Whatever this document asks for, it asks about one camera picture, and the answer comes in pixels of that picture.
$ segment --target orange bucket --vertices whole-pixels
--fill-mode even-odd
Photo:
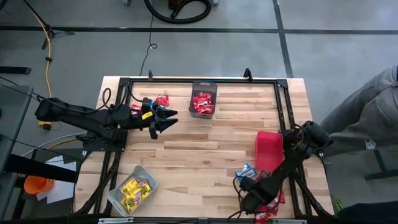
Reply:
[[[25,192],[28,194],[37,194],[48,192],[54,187],[54,180],[37,176],[28,176],[24,183]]]

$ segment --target person's leg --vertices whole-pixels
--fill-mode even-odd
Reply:
[[[366,103],[381,91],[397,84],[397,66],[386,69],[338,105],[322,121],[321,127],[329,134],[342,132],[359,121]]]
[[[325,156],[366,149],[365,141],[376,146],[398,144],[398,86],[386,88],[366,103],[359,120],[344,131],[333,133]]]

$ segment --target yellow cable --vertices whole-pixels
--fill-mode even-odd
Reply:
[[[59,145],[62,145],[62,144],[65,144],[65,143],[68,143],[68,142],[71,142],[71,141],[74,141],[74,140],[76,140],[76,138],[68,139],[68,140],[65,140],[65,141],[62,141],[62,142],[58,142],[58,143],[48,147],[47,150],[51,150],[51,149],[53,149],[53,148],[55,148],[55,147],[57,147]]]
[[[45,38],[47,39],[47,43],[49,44],[49,58],[51,58],[51,41],[50,41],[50,37],[47,34],[47,31],[44,28],[44,25],[42,23],[42,21],[40,21],[40,19],[36,16],[36,14],[34,14],[34,12],[32,11],[33,15],[36,17],[37,21],[40,23],[40,26],[42,26],[44,34],[45,34]],[[50,88],[50,82],[49,82],[49,68],[50,68],[50,61],[47,61],[47,68],[45,69],[45,79],[47,81],[47,87],[49,88],[49,95],[50,98],[52,97],[52,93],[51,93],[51,88]]]

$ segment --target wooden tabletop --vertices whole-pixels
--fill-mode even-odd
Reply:
[[[104,77],[101,91],[112,90],[114,102],[120,77]],[[311,120],[304,80],[288,79],[295,122]],[[137,217],[223,217],[239,210],[238,197],[232,186],[234,171],[245,163],[254,165],[254,140],[258,131],[280,129],[274,87],[270,84],[218,84],[217,106],[213,119],[192,118],[188,112],[192,84],[135,83],[136,98],[156,99],[169,94],[169,109],[177,110],[178,123],[169,127],[157,140],[147,129],[129,131],[126,150],[119,165],[118,186],[135,165],[144,166],[159,188],[134,213]],[[285,110],[284,94],[280,91]],[[97,106],[101,106],[101,94]],[[74,209],[78,210],[97,187],[103,152],[93,152],[83,163],[76,187]],[[304,163],[308,188],[330,213],[330,200],[325,171],[315,156]],[[302,193],[298,199],[303,212]],[[292,218],[289,182],[284,182],[286,203],[280,205],[278,217]],[[108,187],[104,190],[104,209]],[[113,209],[112,216],[119,216]]]

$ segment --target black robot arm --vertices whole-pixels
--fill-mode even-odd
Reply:
[[[286,177],[293,174],[315,211],[319,215],[330,215],[322,209],[307,186],[300,182],[301,180],[295,173],[296,168],[304,160],[321,152],[332,143],[329,140],[329,135],[312,121],[307,121],[299,130],[284,130],[280,133],[284,137],[285,160],[272,172],[271,176],[261,178],[257,182],[248,177],[243,177],[240,187],[248,194],[240,203],[241,210],[246,213],[255,213],[261,204],[268,205],[271,203],[277,197]]]
[[[99,143],[117,146],[127,136],[130,129],[149,128],[152,139],[178,119],[169,117],[177,111],[165,109],[148,98],[142,101],[142,109],[132,114],[129,105],[111,105],[108,110],[94,110],[84,106],[70,105],[57,98],[43,99],[35,115],[41,121],[61,121],[89,132],[90,138],[81,139],[84,144]]]

